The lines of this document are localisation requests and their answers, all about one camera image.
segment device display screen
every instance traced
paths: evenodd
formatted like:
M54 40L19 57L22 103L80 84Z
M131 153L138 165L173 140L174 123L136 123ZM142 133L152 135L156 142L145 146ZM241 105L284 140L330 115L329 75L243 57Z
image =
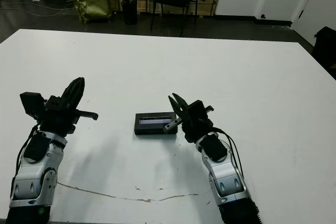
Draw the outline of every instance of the device display screen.
M142 118L140 119L140 124L169 124L172 122L171 118L164 117L164 118Z

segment black bin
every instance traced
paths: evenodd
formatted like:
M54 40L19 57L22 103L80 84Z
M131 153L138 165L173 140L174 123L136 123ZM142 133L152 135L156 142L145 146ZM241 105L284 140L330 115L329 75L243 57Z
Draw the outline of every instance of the black bin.
M122 11L124 13L124 21L128 25L137 23L137 0L123 0L121 2Z

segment power cable on floor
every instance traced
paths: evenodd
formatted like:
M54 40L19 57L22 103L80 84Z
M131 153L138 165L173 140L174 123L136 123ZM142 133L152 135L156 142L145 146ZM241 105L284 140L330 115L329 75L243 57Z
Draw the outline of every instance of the power cable on floor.
M31 13L31 12L29 12L29 11L27 11L27 10L22 10L22 9L0 8L0 10L20 10L21 12L29 13L29 14L32 14L32 15L34 15L34 16L38 16L38 17L51 17L51 16L57 16L57 15L60 14L61 12L65 11L65 10L70 10L70 9L75 9L75 8L74 8L74 7L73 7L73 8L65 8L65 9L60 10L58 13L51 14L51 15L39 15L39 14Z
M72 7L72 8L67 8L67 7L68 7L69 5L71 5L72 3L67 4L65 8L51 8L51 7L44 6L44 5L37 5L37 4L34 4L34 3L26 3L26 2L0 4L0 6L4 6L4 5L14 5L14 4L29 4L29 5L36 5L36 6L44 7L44 8L47 8L47 9L60 10L60 11L57 12L57 13L55 13L55 14L50 14L50 15L40 15L40 14L31 13L31 12L29 12L29 11L27 11L27 10L17 9L17 8L0 8L0 10L19 10L19 11L21 11L21 12L25 12L25 13L28 13L28 14L31 14L31 15L34 15L34 16L38 16L38 17L51 17L51 16L57 16L57 15L59 15L61 12L65 11L65 10L75 9L74 7Z
M48 7L48 6L37 5L37 4L34 4L34 3L27 3L27 2L6 3L6 4L0 4L0 6L4 6L4 5L17 5L17 4L36 5L36 6L44 7L44 8L47 8L47 9L52 9L52 10L70 10L70 9L73 9L73 8L51 8L51 7Z

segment black electronic device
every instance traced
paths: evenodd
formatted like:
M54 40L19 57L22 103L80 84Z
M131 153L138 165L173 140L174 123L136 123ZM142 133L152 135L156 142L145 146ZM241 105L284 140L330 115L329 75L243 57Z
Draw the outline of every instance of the black electronic device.
M174 112L140 113L135 115L134 132L136 135L165 134L163 128L176 121ZM176 134L177 127L168 134Z

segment chair leg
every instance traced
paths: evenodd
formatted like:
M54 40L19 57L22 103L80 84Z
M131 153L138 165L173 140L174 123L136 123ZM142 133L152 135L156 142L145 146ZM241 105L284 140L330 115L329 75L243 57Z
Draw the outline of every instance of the chair leg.
M161 13L162 13L162 16L163 16L163 4L161 4Z
M198 4L198 0L196 0L196 7L195 7L195 25L197 21L197 4Z
M184 25L185 25L185 22L186 22L186 19L187 19L187 14L188 14L189 6L190 6L190 3L187 5L187 9L185 10L185 15L184 15L184 20L183 20L183 24L182 24L182 29L181 29L180 37L182 37L182 35L183 35Z
M154 5L153 5L153 17L152 17L152 22L151 22L151 30L153 29L155 10L156 10L156 3L154 2Z

